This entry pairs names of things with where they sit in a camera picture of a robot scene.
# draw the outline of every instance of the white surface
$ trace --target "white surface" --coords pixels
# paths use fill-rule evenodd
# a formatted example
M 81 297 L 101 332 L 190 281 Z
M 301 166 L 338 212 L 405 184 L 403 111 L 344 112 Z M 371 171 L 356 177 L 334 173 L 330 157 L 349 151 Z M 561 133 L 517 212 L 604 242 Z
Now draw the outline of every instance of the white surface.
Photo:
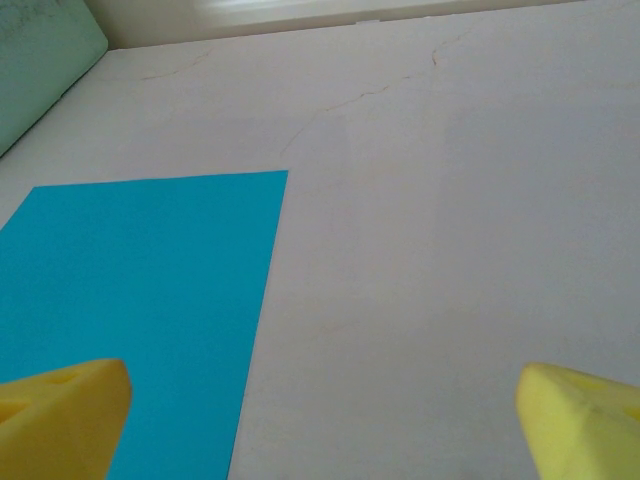
M 290 169 L 231 479 L 533 479 L 549 361 L 640 384 L 640 4 L 109 53 L 33 185 Z
M 399 20 L 571 0 L 86 0 L 110 48 Z

